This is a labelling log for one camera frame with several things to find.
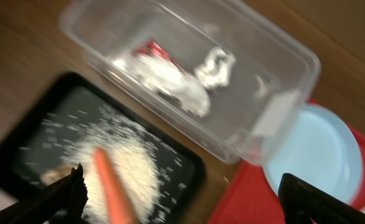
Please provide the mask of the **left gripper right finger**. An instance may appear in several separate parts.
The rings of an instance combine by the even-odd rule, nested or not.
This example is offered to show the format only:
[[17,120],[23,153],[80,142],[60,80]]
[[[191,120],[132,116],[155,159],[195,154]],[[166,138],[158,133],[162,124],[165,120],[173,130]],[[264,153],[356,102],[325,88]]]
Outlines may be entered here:
[[278,199],[286,224],[365,224],[363,212],[293,174],[282,175]]

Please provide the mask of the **orange carrot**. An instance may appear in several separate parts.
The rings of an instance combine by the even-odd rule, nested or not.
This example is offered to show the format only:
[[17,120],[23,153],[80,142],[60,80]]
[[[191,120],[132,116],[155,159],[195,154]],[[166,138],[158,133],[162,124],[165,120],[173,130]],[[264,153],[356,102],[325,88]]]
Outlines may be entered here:
[[133,205],[118,176],[113,170],[111,160],[102,148],[95,148],[93,160],[103,187],[108,219],[111,224],[138,223]]

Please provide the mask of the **red snack wrapper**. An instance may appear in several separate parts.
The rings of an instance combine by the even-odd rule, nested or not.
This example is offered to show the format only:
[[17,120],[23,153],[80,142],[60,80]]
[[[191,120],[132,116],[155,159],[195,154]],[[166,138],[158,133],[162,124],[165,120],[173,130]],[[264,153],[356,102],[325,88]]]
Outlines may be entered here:
[[175,61],[168,53],[165,51],[160,45],[158,45],[155,41],[149,40],[147,43],[139,46],[135,50],[135,54],[146,54],[150,56],[159,56],[163,60],[167,60],[175,65],[180,71],[183,72],[182,67]]

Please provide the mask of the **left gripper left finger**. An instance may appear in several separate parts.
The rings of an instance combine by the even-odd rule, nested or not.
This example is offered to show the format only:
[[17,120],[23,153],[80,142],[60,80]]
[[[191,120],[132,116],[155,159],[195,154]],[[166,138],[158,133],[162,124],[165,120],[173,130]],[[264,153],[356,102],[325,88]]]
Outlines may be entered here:
[[83,223],[82,213],[87,200],[83,167],[79,164],[69,175],[48,185],[34,197],[1,210],[0,224],[44,223],[62,209],[67,211],[69,223]]

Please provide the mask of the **large light blue plate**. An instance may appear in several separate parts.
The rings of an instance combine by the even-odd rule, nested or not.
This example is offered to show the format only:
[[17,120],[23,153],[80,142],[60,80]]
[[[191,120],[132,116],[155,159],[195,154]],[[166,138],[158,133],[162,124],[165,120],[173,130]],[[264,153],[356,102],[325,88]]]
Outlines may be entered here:
[[363,157],[353,132],[332,111],[307,104],[276,153],[263,165],[267,182],[278,191],[290,173],[350,204],[363,181]]

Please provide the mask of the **brown walnut food scrap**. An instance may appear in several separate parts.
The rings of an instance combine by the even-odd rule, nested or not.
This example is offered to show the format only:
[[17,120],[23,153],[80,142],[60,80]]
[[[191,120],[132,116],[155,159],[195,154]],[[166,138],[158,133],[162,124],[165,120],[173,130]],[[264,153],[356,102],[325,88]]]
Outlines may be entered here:
[[68,176],[73,168],[76,168],[74,164],[62,164],[61,166],[58,166],[54,169],[45,171],[40,176],[40,179],[45,185],[50,185]]

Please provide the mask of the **white rice grains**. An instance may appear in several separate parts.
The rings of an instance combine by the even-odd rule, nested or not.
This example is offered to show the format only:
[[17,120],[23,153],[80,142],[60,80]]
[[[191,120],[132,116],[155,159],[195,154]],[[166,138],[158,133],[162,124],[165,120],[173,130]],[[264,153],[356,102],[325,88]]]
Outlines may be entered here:
[[16,172],[32,185],[62,164],[84,168],[88,201],[82,218],[107,223],[108,213],[93,152],[104,149],[141,223],[171,223],[195,168],[180,152],[106,103],[64,103],[44,115],[20,147]]

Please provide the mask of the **white tissue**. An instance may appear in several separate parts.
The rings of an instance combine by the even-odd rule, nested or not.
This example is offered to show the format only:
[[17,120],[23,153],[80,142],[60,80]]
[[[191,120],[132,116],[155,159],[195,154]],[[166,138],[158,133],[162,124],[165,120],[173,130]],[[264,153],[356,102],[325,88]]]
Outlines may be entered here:
[[124,55],[113,61],[114,66],[142,86],[177,99],[184,111],[199,117],[210,112],[208,91],[229,85],[235,63],[235,56],[220,47],[210,49],[193,74],[179,68],[171,58],[154,52]]

